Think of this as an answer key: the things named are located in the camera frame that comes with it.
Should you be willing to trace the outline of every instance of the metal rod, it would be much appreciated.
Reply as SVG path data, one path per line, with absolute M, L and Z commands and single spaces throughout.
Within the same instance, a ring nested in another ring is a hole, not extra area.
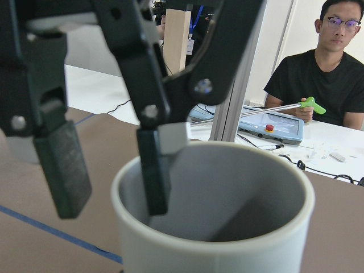
M 250 115 L 258 115 L 258 114 L 264 114 L 264 113 L 270 113 L 270 112 L 278 112 L 278 111 L 283 111 L 283 110 L 288 110 L 288 109 L 293 109 L 293 108 L 298 108 L 301 107 L 301 104 L 289 104 L 289 105 L 284 105 L 284 106 L 278 106 L 278 107 L 272 107 L 272 108 L 267 108 L 267 109 L 262 109 L 262 110 L 257 110 L 257 111 L 250 111 L 250 112 L 245 112 L 245 113 L 241 113 L 240 117 L 248 117 Z M 214 119 L 206 119 L 204 121 L 194 121 L 191 122 L 191 126 L 196 126 L 196 125 L 202 125 L 202 124 L 206 124 L 209 123 L 211 121 L 213 121 Z

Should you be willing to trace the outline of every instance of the table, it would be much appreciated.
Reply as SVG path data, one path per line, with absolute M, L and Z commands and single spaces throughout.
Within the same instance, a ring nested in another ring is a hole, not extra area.
M 122 269 L 110 186 L 117 171 L 138 154 L 137 126 L 111 115 L 91 115 L 73 108 L 67 117 L 77 124 L 93 187 L 76 220 L 58 219 L 40 167 L 17 161 L 0 133 L 0 268 L 4 272 L 28 272 L 30 268 L 34 272 L 80 273 Z M 301 273 L 361 272 L 364 187 L 305 173 L 314 186 L 317 202 Z M 78 239 L 87 247 L 59 234 Z
M 92 113 L 107 113 L 117 105 L 130 99 L 123 78 L 83 68 L 65 65 L 68 105 Z M 131 102 L 120 106 L 111 113 L 117 119 L 139 124 Z M 191 128 L 193 139 L 208 140 L 211 125 L 201 125 Z M 276 140 L 266 140 L 248 133 L 242 133 L 256 145 L 278 144 Z M 275 154 L 285 154 L 294 162 L 302 160 L 308 167 L 334 175 L 349 175 L 359 181 L 364 177 L 362 162 L 364 162 L 364 131 L 348 129 L 323 122 L 312 121 L 304 125 L 304 140 L 300 145 L 288 145 L 273 151 Z M 236 143 L 250 145 L 236 138 Z M 345 162 L 329 156 L 333 151 L 345 156 Z

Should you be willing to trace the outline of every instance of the brown table surface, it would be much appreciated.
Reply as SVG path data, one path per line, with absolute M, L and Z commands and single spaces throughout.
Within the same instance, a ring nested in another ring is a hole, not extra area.
M 104 252 L 120 255 L 116 217 L 110 201 L 114 176 L 138 155 L 135 125 L 110 115 L 70 108 L 77 124 L 93 193 L 75 220 L 57 217 L 40 166 L 16 160 L 0 133 L 0 206 Z M 306 172 L 316 192 L 302 273 L 361 272 L 364 261 L 364 187 Z M 0 271 L 119 272 L 122 265 L 27 222 L 0 212 Z

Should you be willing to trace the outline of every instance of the green handle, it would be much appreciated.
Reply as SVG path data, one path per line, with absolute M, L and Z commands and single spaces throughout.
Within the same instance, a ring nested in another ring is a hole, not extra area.
M 315 99 L 313 97 L 308 97 L 306 101 L 300 101 L 299 104 L 301 104 L 301 108 L 313 107 L 313 111 L 317 114 L 322 115 L 326 113 L 326 109 L 315 103 Z

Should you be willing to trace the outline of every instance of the man's arm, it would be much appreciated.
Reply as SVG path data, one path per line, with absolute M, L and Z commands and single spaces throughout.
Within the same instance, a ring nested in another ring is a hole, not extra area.
M 364 121 L 364 113 L 346 112 L 343 124 L 345 127 L 360 130 Z
M 264 106 L 266 108 L 272 108 L 272 107 L 278 107 L 278 106 L 282 106 L 283 105 L 283 101 L 268 94 L 267 98 L 266 98 L 266 102 L 264 104 Z M 304 107 L 304 108 L 293 108 L 293 109 L 288 109 L 285 111 L 282 111 L 282 113 L 285 114 L 289 114 L 289 115 L 295 115 L 296 117 L 303 119 L 304 122 L 310 122 L 312 120 L 312 115 L 313 115 L 313 107 Z

